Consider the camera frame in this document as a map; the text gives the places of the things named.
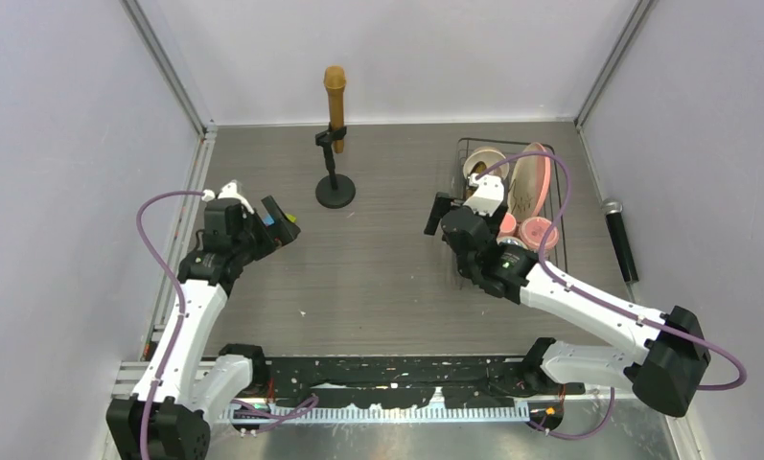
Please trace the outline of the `plain pink mug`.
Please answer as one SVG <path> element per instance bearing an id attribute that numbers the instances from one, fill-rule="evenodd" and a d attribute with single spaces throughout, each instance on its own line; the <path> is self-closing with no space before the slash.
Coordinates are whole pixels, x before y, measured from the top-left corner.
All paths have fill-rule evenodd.
<path id="1" fill-rule="evenodd" d="M 499 225 L 498 238 L 515 237 L 517 235 L 518 228 L 519 223 L 517 222 L 516 218 L 511 213 L 506 212 Z"/>

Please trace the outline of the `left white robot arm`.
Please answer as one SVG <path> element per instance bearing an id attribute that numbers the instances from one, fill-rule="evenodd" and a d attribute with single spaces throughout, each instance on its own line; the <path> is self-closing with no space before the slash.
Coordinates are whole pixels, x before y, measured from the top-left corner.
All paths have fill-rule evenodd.
<path id="1" fill-rule="evenodd" d="M 177 271 L 167 328 L 129 396 L 111 401 L 105 419 L 123 459 L 203 459 L 213 427 L 241 391 L 261 395 L 269 382 L 259 346 L 226 346 L 197 377 L 212 328 L 243 268 L 294 242 L 300 229 L 273 196 L 262 218 L 238 195 L 201 193 L 203 226 Z"/>

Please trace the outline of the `pink patterned mug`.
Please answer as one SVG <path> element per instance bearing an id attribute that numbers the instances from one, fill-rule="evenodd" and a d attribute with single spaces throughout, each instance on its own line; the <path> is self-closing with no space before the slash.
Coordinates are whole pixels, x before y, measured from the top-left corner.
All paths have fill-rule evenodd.
<path id="1" fill-rule="evenodd" d="M 559 230 L 552 225 L 551 220 L 540 216 L 527 218 L 520 224 L 517 237 L 529 249 L 538 251 L 543 237 L 548 230 L 551 230 L 551 233 L 547 237 L 544 246 L 544 253 L 547 254 L 558 244 L 560 239 Z"/>

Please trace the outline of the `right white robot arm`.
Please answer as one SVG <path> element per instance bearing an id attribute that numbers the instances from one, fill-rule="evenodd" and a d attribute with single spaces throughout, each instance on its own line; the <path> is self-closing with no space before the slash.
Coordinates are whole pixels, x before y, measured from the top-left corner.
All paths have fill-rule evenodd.
<path id="1" fill-rule="evenodd" d="M 542 394 L 556 384 L 608 386 L 632 391 L 664 415 L 686 414 L 710 363 L 706 346 L 682 337 L 703 335 L 694 313 L 621 303 L 529 249 L 498 243 L 489 221 L 439 193 L 425 232 L 440 232 L 455 256 L 458 274 L 487 294 L 551 313 L 605 342 L 585 346 L 537 339 L 521 369 L 528 389 Z"/>

